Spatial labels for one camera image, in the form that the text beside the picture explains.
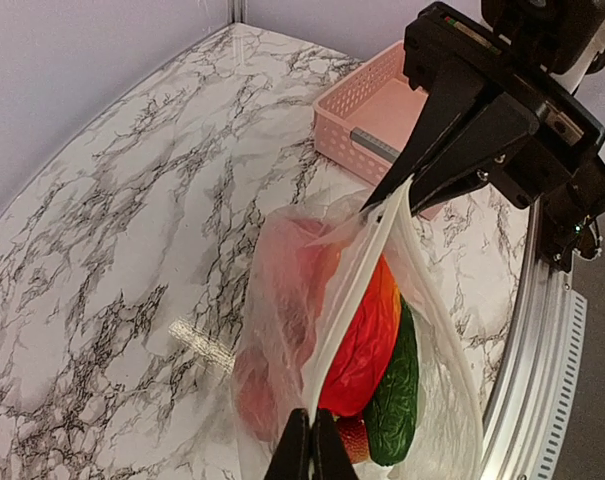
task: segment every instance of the pink basket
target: pink basket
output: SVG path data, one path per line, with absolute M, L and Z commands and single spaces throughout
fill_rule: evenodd
M 321 154 L 377 185 L 391 162 L 372 143 L 399 153 L 417 123 L 427 94 L 411 90 L 402 73 L 402 42 L 389 47 L 336 83 L 313 104 L 315 148 Z M 358 133 L 369 141 L 362 142 Z M 423 215 L 432 218 L 440 207 Z

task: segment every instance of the table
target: table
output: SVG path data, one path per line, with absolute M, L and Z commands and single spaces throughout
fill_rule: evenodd
M 239 479 L 228 379 L 255 241 L 279 206 L 366 187 L 311 136 L 312 101 L 358 64 L 230 26 L 15 199 L 0 220 L 0 478 Z M 484 408 L 527 213 L 486 188 L 416 227 Z

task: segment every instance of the translucent plastic bag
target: translucent plastic bag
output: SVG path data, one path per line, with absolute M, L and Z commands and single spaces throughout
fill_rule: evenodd
M 393 468 L 356 465 L 361 479 L 476 480 L 479 401 L 413 229 L 407 182 L 359 213 L 366 194 L 328 207 L 290 206 L 260 232 L 232 379 L 244 480 L 261 480 L 294 408 L 313 422 L 322 388 L 381 255 L 413 314 L 419 358 L 415 435 Z

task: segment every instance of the gray floor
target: gray floor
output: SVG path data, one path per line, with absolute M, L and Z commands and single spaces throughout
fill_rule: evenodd
M 600 229 L 605 239 L 605 216 Z M 595 262 L 579 262 L 574 288 L 589 301 L 577 395 L 555 480 L 605 479 L 605 243 Z

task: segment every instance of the gray wall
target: gray wall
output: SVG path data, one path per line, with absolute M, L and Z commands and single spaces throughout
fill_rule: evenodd
M 432 0 L 248 0 L 247 21 L 257 27 L 368 59 L 403 38 L 404 27 Z M 480 19 L 481 0 L 449 0 Z M 605 72 L 588 77 L 578 98 L 605 125 Z
M 93 117 L 227 17 L 227 0 L 0 0 L 0 214 Z

